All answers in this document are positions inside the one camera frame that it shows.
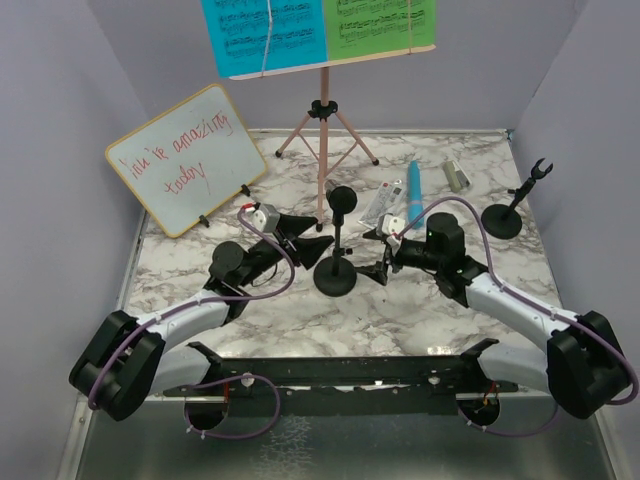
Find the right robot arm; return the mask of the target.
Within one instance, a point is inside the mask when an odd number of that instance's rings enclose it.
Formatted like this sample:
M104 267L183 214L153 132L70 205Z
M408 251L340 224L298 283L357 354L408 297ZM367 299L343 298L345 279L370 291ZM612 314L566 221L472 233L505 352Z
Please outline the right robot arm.
M467 389L481 391L494 380L516 383L549 394L578 419L613 404L624 390L637 395L637 377L603 315L555 308L491 273L487 264L467 254L464 230L452 214L429 216L422 241L400 237L403 225L386 215L365 233L365 239L382 242L385 250L381 260L360 268L361 274L384 285L389 271L429 271L445 297L498 320L533 345L494 344L463 362L459 378Z

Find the blue toy microphone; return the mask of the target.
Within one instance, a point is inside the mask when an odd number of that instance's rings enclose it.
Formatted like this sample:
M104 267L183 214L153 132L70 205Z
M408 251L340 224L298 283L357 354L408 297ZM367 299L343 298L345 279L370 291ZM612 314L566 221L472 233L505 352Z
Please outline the blue toy microphone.
M424 226L424 220L418 219L423 211L421 173L418 162L412 160L408 166L408 220L415 222L415 230Z

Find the black mic stand front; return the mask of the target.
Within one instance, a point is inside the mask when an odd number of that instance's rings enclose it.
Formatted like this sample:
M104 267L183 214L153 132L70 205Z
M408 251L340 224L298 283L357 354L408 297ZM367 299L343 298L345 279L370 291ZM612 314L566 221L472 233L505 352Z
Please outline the black mic stand front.
M520 187L508 190L513 196L509 205L493 204L483 211L481 223L489 235L501 240L510 240L520 234L523 222L516 207L529 195L536 183L553 170L553 164L541 170L540 165L544 161L545 158L541 158L534 164L529 177Z

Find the black microphone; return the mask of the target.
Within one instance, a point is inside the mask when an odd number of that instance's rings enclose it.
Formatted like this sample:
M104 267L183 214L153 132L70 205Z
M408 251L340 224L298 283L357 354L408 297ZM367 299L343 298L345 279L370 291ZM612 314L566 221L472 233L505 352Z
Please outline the black microphone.
M357 206L356 192L345 185L340 185L334 180L325 182L326 199L330 208L337 214L349 214Z

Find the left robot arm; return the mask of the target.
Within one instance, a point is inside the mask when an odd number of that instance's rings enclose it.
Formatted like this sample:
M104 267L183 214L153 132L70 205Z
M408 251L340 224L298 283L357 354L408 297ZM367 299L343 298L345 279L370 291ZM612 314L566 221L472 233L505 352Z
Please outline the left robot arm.
M244 212L238 219L259 241L248 249L234 241L217 245L209 278L196 294L140 317L117 310L101 323L69 374L92 409L121 421L155 393L188 384L202 395L214 392L221 371L190 339L237 319L258 299L246 286L268 270L280 262L311 269L334 242L331 235L305 237L318 222L314 217L277 214L268 228L250 223Z

